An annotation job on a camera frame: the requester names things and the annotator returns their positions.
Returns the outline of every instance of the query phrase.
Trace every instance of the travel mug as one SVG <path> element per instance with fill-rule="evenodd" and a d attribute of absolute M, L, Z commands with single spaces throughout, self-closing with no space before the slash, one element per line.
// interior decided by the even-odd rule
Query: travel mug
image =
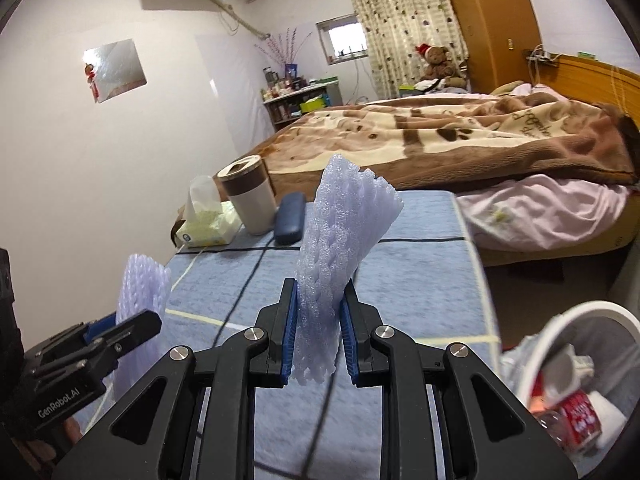
<path fill-rule="evenodd" d="M 273 229 L 276 199 L 260 155 L 229 164 L 218 172 L 218 179 L 247 231 L 261 235 Z"/>

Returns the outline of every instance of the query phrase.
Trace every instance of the bottle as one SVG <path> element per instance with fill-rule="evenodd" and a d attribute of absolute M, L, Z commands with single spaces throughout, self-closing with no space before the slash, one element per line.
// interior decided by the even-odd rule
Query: bottle
<path fill-rule="evenodd" d="M 537 413 L 535 417 L 560 449 L 566 451 L 569 444 L 569 428 L 564 416 L 554 410 L 548 410 Z"/>

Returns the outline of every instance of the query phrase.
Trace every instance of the cabinet door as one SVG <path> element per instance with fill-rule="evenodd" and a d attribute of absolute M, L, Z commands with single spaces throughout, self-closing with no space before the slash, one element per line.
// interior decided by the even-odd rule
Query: cabinet door
<path fill-rule="evenodd" d="M 523 50 L 540 31 L 530 0 L 451 0 L 469 49 L 469 76 L 477 92 L 529 80 Z"/>

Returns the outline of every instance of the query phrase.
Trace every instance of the pink bedsheet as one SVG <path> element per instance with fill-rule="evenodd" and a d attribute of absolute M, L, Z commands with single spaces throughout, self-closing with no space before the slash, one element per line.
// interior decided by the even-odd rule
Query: pink bedsheet
<path fill-rule="evenodd" d="M 456 197 L 479 247 L 544 251 L 605 231 L 622 213 L 627 196 L 624 186 L 536 174 Z"/>

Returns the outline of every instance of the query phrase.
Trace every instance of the white wall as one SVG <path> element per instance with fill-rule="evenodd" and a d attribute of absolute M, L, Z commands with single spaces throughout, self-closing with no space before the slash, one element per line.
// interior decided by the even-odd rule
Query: white wall
<path fill-rule="evenodd" d="M 640 73 L 640 57 L 606 0 L 531 0 L 545 49 L 595 54 L 602 62 Z"/>
<path fill-rule="evenodd" d="M 0 246 L 26 345 L 114 310 L 128 255 L 167 262 L 190 179 L 239 155 L 195 41 L 226 40 L 214 9 L 23 0 L 0 34 Z M 148 83 L 94 104 L 82 53 L 127 38 Z"/>
<path fill-rule="evenodd" d="M 260 95 L 267 83 L 262 73 L 262 54 L 254 47 L 259 41 L 244 27 L 238 27 L 233 36 L 196 36 L 211 89 L 220 100 L 226 127 L 238 153 L 248 152 L 274 134 Z"/>
<path fill-rule="evenodd" d="M 318 37 L 316 23 L 353 14 L 351 0 L 256 0 L 249 4 L 249 9 L 255 25 L 271 34 L 284 33 L 287 27 L 292 30 L 298 27 L 297 44 L 309 32 L 313 33 L 296 58 L 298 74 L 306 78 L 338 76 L 345 104 L 352 96 L 352 102 L 360 96 L 366 96 L 370 101 L 378 98 L 372 86 L 369 58 L 328 65 Z M 354 93 L 358 78 L 358 89 Z"/>

